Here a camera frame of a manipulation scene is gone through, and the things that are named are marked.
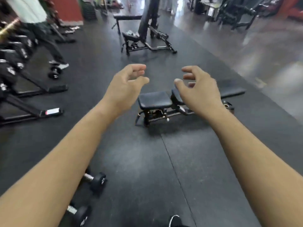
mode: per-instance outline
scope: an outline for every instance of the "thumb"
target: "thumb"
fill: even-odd
[[[145,85],[149,83],[149,78],[144,76],[139,76],[135,81],[134,84],[139,87],[140,89]]]
[[[179,90],[180,94],[185,93],[185,91],[188,90],[188,87],[185,86],[183,80],[181,79],[175,79],[174,80],[176,88]]]

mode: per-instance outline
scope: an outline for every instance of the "rubber gym floor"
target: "rubber gym floor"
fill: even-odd
[[[42,109],[61,107],[65,114],[0,129],[1,194],[51,151],[102,98],[113,75],[130,63],[147,65],[150,83],[142,93],[170,91],[173,80],[182,77],[181,67],[185,65],[199,65],[217,80],[236,79],[247,89],[245,95],[228,100],[235,106],[237,118],[303,174],[302,126],[173,26],[169,17],[160,17],[159,29],[169,34],[169,41],[178,50],[176,55],[143,50],[127,57],[121,53],[122,38],[111,30],[111,23],[86,23],[83,31],[74,34],[77,44],[60,45],[70,67],[59,81],[47,78],[51,57],[44,48],[33,56],[27,68],[32,75],[48,84],[67,83],[69,90],[27,101]],[[135,31],[138,24],[120,23],[122,31]],[[19,84],[19,88],[29,87]],[[109,127],[91,161],[92,171],[102,171],[108,178],[101,196],[94,197],[86,184],[74,196],[77,206],[93,207],[87,227],[166,226],[174,214],[191,227],[260,226],[206,122],[195,115],[179,115],[144,128],[134,126],[137,112],[136,103]],[[69,217],[65,216],[60,226],[70,226]]]

